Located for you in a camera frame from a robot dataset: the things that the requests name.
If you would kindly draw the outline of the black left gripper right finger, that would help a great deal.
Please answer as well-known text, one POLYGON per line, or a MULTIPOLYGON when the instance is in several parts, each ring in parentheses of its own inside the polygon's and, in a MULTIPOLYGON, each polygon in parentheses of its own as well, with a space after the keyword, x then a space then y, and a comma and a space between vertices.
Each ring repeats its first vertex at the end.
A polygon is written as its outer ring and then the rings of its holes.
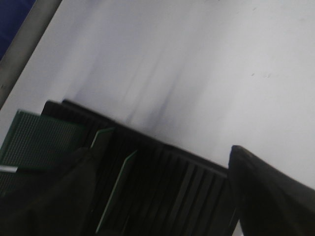
POLYGON ((231 148, 231 186, 245 236, 313 236, 315 191, 242 146, 231 148))

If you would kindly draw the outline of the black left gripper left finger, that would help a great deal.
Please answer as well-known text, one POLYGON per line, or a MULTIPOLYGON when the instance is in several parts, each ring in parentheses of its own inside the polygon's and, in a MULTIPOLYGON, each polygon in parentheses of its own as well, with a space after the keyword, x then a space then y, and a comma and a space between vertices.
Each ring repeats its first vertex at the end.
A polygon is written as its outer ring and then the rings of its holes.
POLYGON ((0 199, 2 236, 79 236, 96 186, 95 158, 80 148, 0 199))

